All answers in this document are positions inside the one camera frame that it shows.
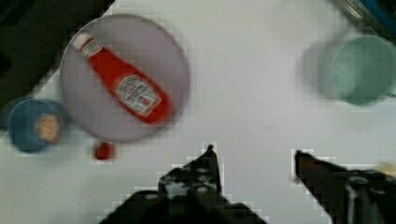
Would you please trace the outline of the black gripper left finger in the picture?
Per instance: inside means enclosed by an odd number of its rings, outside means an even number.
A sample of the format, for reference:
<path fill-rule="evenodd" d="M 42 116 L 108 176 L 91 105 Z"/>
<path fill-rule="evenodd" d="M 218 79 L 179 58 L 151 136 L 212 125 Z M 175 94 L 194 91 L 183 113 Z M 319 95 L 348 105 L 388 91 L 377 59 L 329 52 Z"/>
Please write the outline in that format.
<path fill-rule="evenodd" d="M 166 197 L 184 197 L 189 189 L 200 187 L 221 193 L 219 163 L 214 146 L 209 145 L 200 157 L 163 175 L 158 186 L 159 192 Z"/>

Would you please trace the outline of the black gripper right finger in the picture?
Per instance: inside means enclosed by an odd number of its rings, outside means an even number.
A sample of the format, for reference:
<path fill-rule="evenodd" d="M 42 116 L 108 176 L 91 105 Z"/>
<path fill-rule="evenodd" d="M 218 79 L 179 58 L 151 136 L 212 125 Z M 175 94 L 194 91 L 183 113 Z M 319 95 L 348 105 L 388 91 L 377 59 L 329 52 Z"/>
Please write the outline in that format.
<path fill-rule="evenodd" d="M 395 178 L 376 170 L 348 170 L 298 150 L 295 174 L 332 224 L 395 224 Z"/>

